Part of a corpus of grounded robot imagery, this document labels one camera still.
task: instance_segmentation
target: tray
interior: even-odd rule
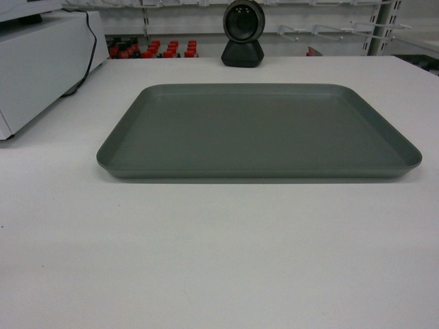
[[[117,178],[394,178],[420,152],[349,88],[146,88],[97,153]]]

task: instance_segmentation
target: red product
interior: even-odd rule
[[[132,50],[132,47],[131,47],[131,41],[127,40],[127,41],[125,41],[125,43],[126,43],[126,51],[128,52],[128,56],[130,56],[130,58],[133,58],[134,51]]]
[[[148,47],[147,51],[149,51],[152,55],[157,54],[157,48],[156,47]]]
[[[315,50],[313,47],[308,47],[307,56],[323,56],[318,50]]]
[[[143,53],[141,53],[141,57],[142,58],[152,58],[152,53],[150,53],[149,51],[144,51]]]
[[[139,49],[139,39],[138,38],[130,38],[130,42],[131,42],[131,49],[134,52],[134,56],[136,58],[141,57],[141,53],[140,53],[140,49]]]
[[[118,53],[119,53],[119,49],[117,48],[117,46],[110,48],[110,57],[111,58],[116,58]]]
[[[185,51],[185,57],[186,58],[195,57],[195,53],[192,50]]]
[[[119,58],[120,59],[127,60],[128,58],[130,58],[130,56],[128,55],[126,43],[118,42],[117,47],[119,48]]]
[[[174,57],[174,53],[172,51],[165,51],[163,53],[163,57],[164,58],[173,58]]]
[[[177,47],[175,46],[167,46],[168,51],[172,51],[173,54],[177,53]]]
[[[197,53],[197,47],[187,46],[187,51],[193,51],[194,53]]]

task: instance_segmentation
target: white table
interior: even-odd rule
[[[423,154],[397,180],[136,184],[97,150],[144,88],[332,83]],[[439,78],[396,58],[111,60],[0,143],[0,327],[439,326]]]

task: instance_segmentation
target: metal peg hook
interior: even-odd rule
[[[332,29],[333,31],[337,31],[337,32],[343,32],[343,30],[342,29],[338,29],[338,28],[336,28],[336,27],[331,27],[331,26],[326,26],[326,25],[319,25],[319,24],[316,24],[316,25],[314,25],[314,29],[313,29],[313,31],[312,31],[312,34],[314,35],[314,36],[319,36],[319,37],[321,37],[321,38],[326,38],[326,39],[329,39],[329,40],[334,40],[334,41],[341,41],[341,40],[343,40],[343,36],[339,36],[339,37],[334,37],[334,36],[325,36],[325,35],[323,35],[323,34],[319,34],[319,31],[318,31],[318,28],[319,27],[323,27],[323,28],[325,28],[325,29]]]
[[[396,0],[389,0],[389,1],[370,1],[370,2],[358,2],[358,0],[351,0],[351,5],[390,5],[391,3],[395,2]]]
[[[292,32],[295,32],[295,33],[308,32],[306,29],[294,29],[293,27],[289,27],[289,26],[286,26],[286,25],[282,25],[282,24],[280,24],[280,25],[278,26],[277,33],[278,33],[280,36],[283,36],[284,38],[287,38],[287,39],[291,40],[292,42],[297,42],[297,41],[299,41],[299,38],[297,38],[297,37],[292,38],[292,37],[290,37],[290,36],[286,36],[286,35],[285,35],[285,30],[286,30],[286,29],[288,29],[288,30],[290,30],[290,31],[292,31]]]
[[[278,5],[279,4],[279,0],[274,0],[274,1],[270,1],[270,0],[264,0],[264,5]]]
[[[133,8],[133,9],[159,8],[160,2],[157,1],[154,5],[136,5],[132,2],[131,4],[127,5],[126,7]]]
[[[121,5],[120,3],[115,3],[110,0],[101,0],[103,3],[105,3],[107,6],[104,6],[104,8],[124,8],[124,5]]]
[[[367,34],[367,33],[363,33],[363,32],[357,32],[354,29],[343,29],[343,31],[345,32],[349,32],[351,34],[354,34],[356,36],[365,36],[367,38],[372,38],[372,39],[379,39],[379,40],[384,40],[384,41],[389,41],[389,38],[385,38],[383,36],[375,36],[373,34]]]
[[[388,29],[411,29],[412,27],[410,25],[406,25],[406,24],[376,24],[376,23],[369,23],[369,22],[351,22],[351,24],[353,24],[354,29],[358,26],[358,25],[368,25],[368,26],[373,26],[373,27],[386,27]]]
[[[309,5],[314,7],[338,7],[342,5],[343,1],[335,2],[335,3],[318,3],[318,0],[309,0]]]

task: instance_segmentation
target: display rack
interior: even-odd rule
[[[308,46],[324,56],[382,54],[381,30],[408,26],[382,23],[383,9],[406,0],[259,0],[266,16],[261,43],[268,56],[303,56]],[[104,31],[150,38],[197,38],[201,56],[224,49],[222,17],[231,0],[64,0],[64,6],[99,10]],[[372,53],[371,45],[375,44]]]

